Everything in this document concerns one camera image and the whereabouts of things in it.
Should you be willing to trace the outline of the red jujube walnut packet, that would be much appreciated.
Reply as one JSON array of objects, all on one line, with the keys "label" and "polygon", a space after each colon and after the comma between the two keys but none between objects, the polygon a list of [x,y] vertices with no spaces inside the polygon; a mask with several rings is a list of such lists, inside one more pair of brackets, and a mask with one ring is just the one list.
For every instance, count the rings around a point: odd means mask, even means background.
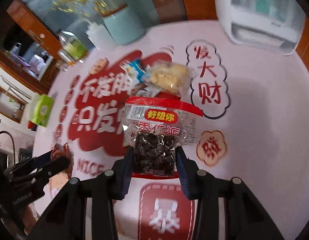
[{"label": "red jujube walnut packet", "polygon": [[194,142],[196,120],[203,116],[202,111],[179,100],[131,96],[123,113],[126,138],[134,148],[133,173],[174,176],[176,147]]}]

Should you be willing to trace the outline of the white storage cabinet box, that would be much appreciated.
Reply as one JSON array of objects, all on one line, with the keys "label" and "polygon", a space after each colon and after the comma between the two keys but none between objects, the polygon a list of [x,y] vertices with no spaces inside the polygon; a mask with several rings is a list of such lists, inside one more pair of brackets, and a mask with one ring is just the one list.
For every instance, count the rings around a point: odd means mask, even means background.
[{"label": "white storage cabinet box", "polygon": [[288,56],[301,40],[306,15],[296,0],[215,0],[215,7],[235,44]]}]

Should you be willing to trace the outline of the white squeeze bottle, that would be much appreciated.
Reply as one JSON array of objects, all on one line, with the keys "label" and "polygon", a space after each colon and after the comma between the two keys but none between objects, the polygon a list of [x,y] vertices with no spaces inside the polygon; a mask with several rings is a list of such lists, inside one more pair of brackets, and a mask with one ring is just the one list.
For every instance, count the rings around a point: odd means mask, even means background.
[{"label": "white squeeze bottle", "polygon": [[99,50],[111,50],[116,48],[116,43],[107,28],[96,22],[88,21],[86,34],[91,43]]}]

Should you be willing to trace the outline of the dark red snack packet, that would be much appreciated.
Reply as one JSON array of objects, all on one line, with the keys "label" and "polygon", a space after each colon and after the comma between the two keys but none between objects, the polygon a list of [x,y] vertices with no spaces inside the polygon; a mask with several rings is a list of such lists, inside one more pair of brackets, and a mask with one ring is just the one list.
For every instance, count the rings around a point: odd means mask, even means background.
[{"label": "dark red snack packet", "polygon": [[70,179],[73,173],[74,166],[74,154],[70,148],[70,143],[65,143],[63,145],[55,143],[52,148],[51,160],[55,161],[57,159],[62,159],[62,163],[68,163],[68,166],[63,172],[67,175],[67,178]]}]

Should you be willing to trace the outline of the glass bottle green label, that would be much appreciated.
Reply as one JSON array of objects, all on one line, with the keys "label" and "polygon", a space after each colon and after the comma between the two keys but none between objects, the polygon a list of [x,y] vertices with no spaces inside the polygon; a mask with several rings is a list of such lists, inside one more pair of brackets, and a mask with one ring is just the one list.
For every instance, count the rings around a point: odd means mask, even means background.
[{"label": "glass bottle green label", "polygon": [[69,31],[60,31],[58,38],[61,45],[58,55],[61,59],[69,65],[84,62],[88,49],[75,34]]}]

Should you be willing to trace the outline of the clear pack beige cookies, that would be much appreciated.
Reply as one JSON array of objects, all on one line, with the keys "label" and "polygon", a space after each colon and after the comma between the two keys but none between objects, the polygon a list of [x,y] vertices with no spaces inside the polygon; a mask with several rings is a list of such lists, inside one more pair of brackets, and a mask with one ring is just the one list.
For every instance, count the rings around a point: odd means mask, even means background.
[{"label": "clear pack beige cookies", "polygon": [[193,68],[159,60],[147,66],[142,80],[161,92],[182,96],[190,89],[191,82],[196,76],[197,73]]}]

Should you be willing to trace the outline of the green tissue box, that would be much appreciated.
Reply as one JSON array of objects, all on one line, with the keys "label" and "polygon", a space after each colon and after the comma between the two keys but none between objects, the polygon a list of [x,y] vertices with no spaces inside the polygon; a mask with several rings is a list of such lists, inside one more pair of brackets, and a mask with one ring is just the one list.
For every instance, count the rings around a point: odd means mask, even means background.
[{"label": "green tissue box", "polygon": [[42,94],[35,94],[29,104],[28,120],[35,125],[46,127],[54,99]]}]

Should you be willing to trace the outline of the blue white candy wrapper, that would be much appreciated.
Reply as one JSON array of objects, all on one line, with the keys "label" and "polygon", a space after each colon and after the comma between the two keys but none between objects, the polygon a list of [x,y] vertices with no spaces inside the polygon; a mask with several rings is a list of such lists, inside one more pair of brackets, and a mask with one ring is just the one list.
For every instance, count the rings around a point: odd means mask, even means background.
[{"label": "blue white candy wrapper", "polygon": [[146,71],[141,66],[141,62],[138,57],[133,61],[124,60],[119,64],[119,66],[128,75],[128,80],[131,82],[132,86],[135,87],[143,82]]}]

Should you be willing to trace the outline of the teal canister with brown lid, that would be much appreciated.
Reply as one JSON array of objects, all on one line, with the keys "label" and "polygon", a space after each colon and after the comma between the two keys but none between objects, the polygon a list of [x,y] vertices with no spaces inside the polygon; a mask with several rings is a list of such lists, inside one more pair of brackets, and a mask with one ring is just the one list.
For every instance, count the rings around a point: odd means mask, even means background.
[{"label": "teal canister with brown lid", "polygon": [[105,16],[103,21],[118,45],[129,44],[146,33],[140,19],[127,4]]}]

